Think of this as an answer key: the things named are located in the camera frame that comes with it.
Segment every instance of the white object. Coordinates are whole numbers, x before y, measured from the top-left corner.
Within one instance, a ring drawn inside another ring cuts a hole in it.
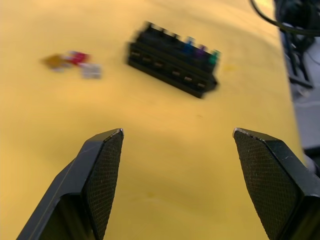
[[[101,78],[101,66],[93,63],[80,63],[82,76],[85,79],[100,79]]]

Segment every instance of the black wire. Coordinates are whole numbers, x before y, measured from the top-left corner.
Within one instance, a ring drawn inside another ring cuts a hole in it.
[[[310,52],[307,51],[306,54],[308,54],[309,58],[310,58],[315,64],[320,65],[320,62],[318,62],[317,60],[315,60],[314,57],[310,54]]]
[[[261,18],[263,18],[268,23],[277,26],[278,28],[280,28],[283,31],[286,31],[286,32],[292,33],[292,34],[296,34],[296,35],[304,35],[304,36],[308,36],[308,37],[320,37],[320,31],[319,30],[298,29],[298,28],[295,28],[295,27],[286,26],[286,25],[282,24],[279,21],[280,20],[281,8],[282,8],[285,0],[279,0],[278,3],[276,4],[276,14],[275,14],[276,20],[272,20],[268,16],[264,15],[264,13],[261,12],[261,10],[258,8],[258,6],[257,6],[257,4],[255,3],[254,0],[249,0],[249,2],[251,3],[251,6],[253,7],[253,9],[256,11],[256,13]]]

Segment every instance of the yellow table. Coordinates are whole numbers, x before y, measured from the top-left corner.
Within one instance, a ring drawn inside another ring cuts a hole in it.
[[[198,99],[126,65],[144,21],[219,50],[219,88]],[[106,239],[267,239],[233,128],[302,151],[278,31],[246,0],[5,0],[0,23],[0,239],[18,236],[86,139],[113,128],[125,139]],[[103,79],[40,63],[70,50]]]

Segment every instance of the purple fuse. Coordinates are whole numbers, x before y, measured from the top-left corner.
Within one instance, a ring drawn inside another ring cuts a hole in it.
[[[200,45],[200,47],[195,51],[195,56],[200,59],[202,58],[206,53],[206,46]]]

